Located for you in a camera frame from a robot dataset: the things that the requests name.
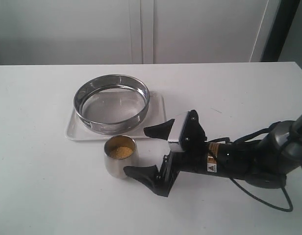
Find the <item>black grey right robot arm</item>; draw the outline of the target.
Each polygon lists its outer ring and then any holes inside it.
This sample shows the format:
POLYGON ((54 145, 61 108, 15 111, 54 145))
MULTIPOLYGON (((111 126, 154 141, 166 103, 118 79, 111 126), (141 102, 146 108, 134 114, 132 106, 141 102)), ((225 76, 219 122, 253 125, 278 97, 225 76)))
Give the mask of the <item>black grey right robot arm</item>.
POLYGON ((191 110, 155 126, 144 134, 166 140, 170 152, 161 167, 126 166, 125 175, 153 193, 167 197, 180 172, 232 178, 259 187, 285 186, 289 172, 302 165, 302 115, 278 121, 235 141, 208 141, 197 111, 191 110))

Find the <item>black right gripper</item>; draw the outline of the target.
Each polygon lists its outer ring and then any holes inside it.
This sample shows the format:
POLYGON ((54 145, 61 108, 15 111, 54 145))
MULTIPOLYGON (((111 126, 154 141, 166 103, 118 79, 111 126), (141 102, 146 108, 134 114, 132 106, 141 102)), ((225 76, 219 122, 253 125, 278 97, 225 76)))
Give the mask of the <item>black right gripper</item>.
MULTIPOLYGON (((144 134, 153 139, 168 140, 175 119, 170 119, 164 123, 144 128, 144 134)), ((209 156, 209 147, 218 147, 220 142, 230 143, 228 137, 208 141, 204 129, 199 122, 197 111, 189 111, 189 116, 184 125, 181 136, 181 146, 183 152, 172 152, 163 157, 160 171, 156 165, 148 167, 125 166, 123 168, 127 177, 132 178, 154 194, 167 197, 173 187, 178 174, 181 171, 208 174, 218 173, 217 163, 209 156)))

